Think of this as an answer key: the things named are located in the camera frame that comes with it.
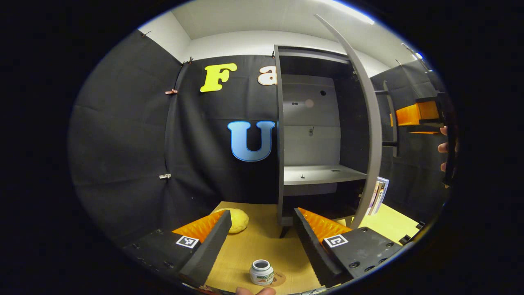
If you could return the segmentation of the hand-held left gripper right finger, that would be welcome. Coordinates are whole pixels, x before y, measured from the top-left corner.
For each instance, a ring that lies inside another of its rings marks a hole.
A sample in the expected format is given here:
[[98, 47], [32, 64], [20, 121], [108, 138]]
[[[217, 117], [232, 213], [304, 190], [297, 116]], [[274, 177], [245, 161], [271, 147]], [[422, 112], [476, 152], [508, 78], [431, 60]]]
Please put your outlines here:
[[401, 245], [376, 231], [352, 229], [300, 207], [293, 224], [317, 280], [326, 288], [365, 276]]

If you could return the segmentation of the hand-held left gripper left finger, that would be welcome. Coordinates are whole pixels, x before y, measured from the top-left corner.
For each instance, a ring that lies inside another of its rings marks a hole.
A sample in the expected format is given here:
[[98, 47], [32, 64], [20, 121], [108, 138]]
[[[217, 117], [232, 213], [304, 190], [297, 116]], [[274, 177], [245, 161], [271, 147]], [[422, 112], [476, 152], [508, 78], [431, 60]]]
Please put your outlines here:
[[156, 229], [123, 251], [165, 281], [198, 288], [206, 283], [231, 226], [230, 211], [221, 210], [176, 230]]

